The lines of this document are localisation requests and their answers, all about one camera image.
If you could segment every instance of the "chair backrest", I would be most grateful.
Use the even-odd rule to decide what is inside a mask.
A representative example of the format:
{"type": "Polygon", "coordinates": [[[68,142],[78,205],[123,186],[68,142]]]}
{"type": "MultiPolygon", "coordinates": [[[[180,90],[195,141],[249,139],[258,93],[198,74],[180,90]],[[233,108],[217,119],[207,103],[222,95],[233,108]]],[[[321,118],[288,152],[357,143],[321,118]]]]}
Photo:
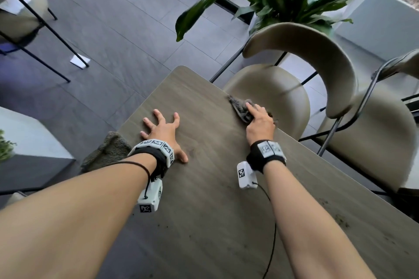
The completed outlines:
{"type": "Polygon", "coordinates": [[[384,80],[396,73],[405,73],[419,79],[419,49],[413,50],[391,61],[380,73],[379,80],[384,80]]]}
{"type": "Polygon", "coordinates": [[[255,33],[243,56],[248,58],[265,49],[295,54],[318,72],[327,91],[327,117],[338,118],[350,110],[358,91],[357,78],[348,56],[327,35],[302,24],[277,23],[255,33]]]}

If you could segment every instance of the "right hand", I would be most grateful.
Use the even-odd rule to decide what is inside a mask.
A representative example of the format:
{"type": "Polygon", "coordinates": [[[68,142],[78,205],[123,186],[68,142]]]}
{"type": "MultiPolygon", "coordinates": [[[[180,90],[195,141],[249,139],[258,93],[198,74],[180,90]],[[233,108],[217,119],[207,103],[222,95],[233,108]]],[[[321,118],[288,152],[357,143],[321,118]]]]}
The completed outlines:
{"type": "Polygon", "coordinates": [[[273,118],[266,112],[265,107],[260,107],[258,104],[253,107],[250,103],[246,103],[246,107],[254,117],[246,128],[246,138],[249,145],[258,140],[273,140],[276,126],[273,118]]]}

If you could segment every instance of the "left hand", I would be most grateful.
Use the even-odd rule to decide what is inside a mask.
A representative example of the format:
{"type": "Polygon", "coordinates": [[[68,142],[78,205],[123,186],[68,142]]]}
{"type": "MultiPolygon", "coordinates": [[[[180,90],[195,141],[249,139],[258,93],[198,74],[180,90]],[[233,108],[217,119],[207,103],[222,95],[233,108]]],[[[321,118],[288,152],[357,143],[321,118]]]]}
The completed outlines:
{"type": "Polygon", "coordinates": [[[158,109],[153,110],[154,115],[158,120],[158,125],[156,126],[149,118],[144,118],[143,121],[151,129],[150,134],[146,134],[144,131],[141,131],[139,134],[144,139],[159,139],[167,142],[173,149],[173,152],[177,159],[181,160],[183,163],[188,162],[188,156],[181,149],[181,146],[176,142],[175,130],[179,127],[180,117],[178,113],[174,113],[173,123],[166,123],[166,119],[163,117],[162,113],[158,109]]]}

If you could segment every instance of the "white paper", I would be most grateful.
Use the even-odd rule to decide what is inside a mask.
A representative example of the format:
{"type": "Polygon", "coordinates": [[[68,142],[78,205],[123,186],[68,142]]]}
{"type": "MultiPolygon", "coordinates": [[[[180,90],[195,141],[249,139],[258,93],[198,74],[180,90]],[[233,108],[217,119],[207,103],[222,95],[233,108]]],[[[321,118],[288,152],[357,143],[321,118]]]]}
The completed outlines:
{"type": "Polygon", "coordinates": [[[24,7],[24,4],[18,0],[5,0],[0,3],[0,9],[10,12],[11,14],[19,14],[24,7]]]}
{"type": "MultiPolygon", "coordinates": [[[[80,55],[80,57],[86,62],[89,63],[90,59],[80,55]]],[[[77,56],[73,56],[73,58],[70,60],[71,63],[73,63],[74,65],[80,67],[81,69],[84,69],[86,67],[86,65],[81,61],[81,59],[79,59],[77,56]]]]}

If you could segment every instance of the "black metal chair frame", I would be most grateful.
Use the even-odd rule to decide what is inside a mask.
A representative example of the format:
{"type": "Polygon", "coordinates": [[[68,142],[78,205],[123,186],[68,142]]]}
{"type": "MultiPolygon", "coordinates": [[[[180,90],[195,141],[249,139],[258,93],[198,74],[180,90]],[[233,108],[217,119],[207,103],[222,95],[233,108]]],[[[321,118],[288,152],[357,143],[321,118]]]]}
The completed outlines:
{"type": "MultiPolygon", "coordinates": [[[[38,19],[38,21],[40,23],[40,26],[35,30],[36,33],[38,32],[38,30],[40,28],[47,27],[49,29],[49,31],[51,31],[77,58],[79,58],[86,65],[87,68],[89,67],[88,63],[85,60],[83,60],[83,58],[81,58],[81,56],[31,6],[29,6],[26,1],[24,1],[24,0],[18,0],[18,1],[20,1],[38,19]]],[[[50,8],[48,8],[48,12],[53,16],[54,20],[58,20],[58,18],[50,10],[50,8]]],[[[9,36],[7,36],[5,33],[1,32],[1,31],[0,31],[0,36],[3,37],[7,42],[16,46],[18,49],[27,53],[32,58],[36,59],[39,63],[45,65],[48,69],[52,70],[55,74],[61,76],[67,82],[70,82],[70,79],[68,79],[67,77],[62,75],[60,72],[56,71],[50,65],[46,64],[43,60],[41,60],[39,57],[34,55],[32,52],[25,49],[25,45],[22,45],[20,43],[16,43],[15,41],[13,41],[12,38],[10,38],[9,36]]],[[[7,52],[4,52],[4,51],[0,50],[0,54],[7,55],[7,52]]]]}

